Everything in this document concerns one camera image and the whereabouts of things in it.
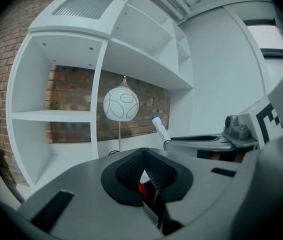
brick wall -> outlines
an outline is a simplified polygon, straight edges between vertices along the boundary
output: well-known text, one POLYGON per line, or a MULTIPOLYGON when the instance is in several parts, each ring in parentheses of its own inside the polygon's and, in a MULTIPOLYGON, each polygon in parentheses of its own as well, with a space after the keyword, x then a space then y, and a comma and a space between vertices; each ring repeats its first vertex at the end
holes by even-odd
MULTIPOLYGON (((6 91, 9 73, 16 53, 27 34, 28 26, 53 0, 14 0, 0 16, 0 173, 15 183, 26 185, 9 143, 6 126, 6 91)), ((46 108, 55 110, 89 110, 94 71, 58 66, 49 74, 46 108)), ((105 94, 118 86, 123 76, 102 71, 98 91, 97 137, 109 140, 118 137, 117 122, 109 121, 103 113, 105 94)), ((123 123, 124 137, 154 132, 151 114, 160 114, 168 126, 170 99, 167 91, 154 85, 128 79, 138 95, 140 108, 134 121, 123 123)), ((72 143, 90 141, 87 123, 47 123, 49 142, 72 143)))

white cabinet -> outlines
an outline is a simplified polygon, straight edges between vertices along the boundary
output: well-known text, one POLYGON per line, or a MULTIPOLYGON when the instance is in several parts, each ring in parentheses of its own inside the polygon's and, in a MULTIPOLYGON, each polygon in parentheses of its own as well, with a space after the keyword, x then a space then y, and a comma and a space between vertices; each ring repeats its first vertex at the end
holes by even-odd
MULTIPOLYGON (((99 157, 96 118, 102 69, 170 90, 172 100, 183 101, 172 103, 170 120, 181 122, 179 113, 193 87, 187 39, 149 0, 54 0, 28 32, 9 76, 6 120, 12 151, 33 190, 72 166, 99 157), (95 70, 90 111, 45 110, 53 65, 95 70), (53 154, 46 122, 89 123, 91 144, 82 151, 70 144, 69 156, 53 154)), ((171 125, 169 131, 174 133, 171 125)))

